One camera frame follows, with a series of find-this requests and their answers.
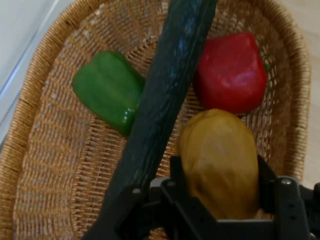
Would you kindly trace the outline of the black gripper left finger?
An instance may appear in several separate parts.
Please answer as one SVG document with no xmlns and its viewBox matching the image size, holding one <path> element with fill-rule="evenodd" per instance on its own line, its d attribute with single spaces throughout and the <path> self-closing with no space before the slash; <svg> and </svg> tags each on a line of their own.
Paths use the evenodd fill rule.
<svg viewBox="0 0 320 240">
<path fill-rule="evenodd" d="M 149 189 L 126 188 L 84 240 L 145 240 L 150 231 L 164 228 L 170 240 L 216 240 L 218 223 L 185 188 L 182 160 L 170 158 L 170 177 Z"/>
</svg>

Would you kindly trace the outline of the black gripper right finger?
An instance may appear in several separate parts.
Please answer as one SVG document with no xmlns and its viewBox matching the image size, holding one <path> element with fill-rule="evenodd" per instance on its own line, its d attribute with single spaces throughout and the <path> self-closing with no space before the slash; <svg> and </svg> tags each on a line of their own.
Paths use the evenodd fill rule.
<svg viewBox="0 0 320 240">
<path fill-rule="evenodd" d="M 320 238 L 320 185 L 314 189 L 296 178 L 276 176 L 262 156 L 257 156 L 260 206 L 273 216 L 276 240 L 318 240 Z"/>
</svg>

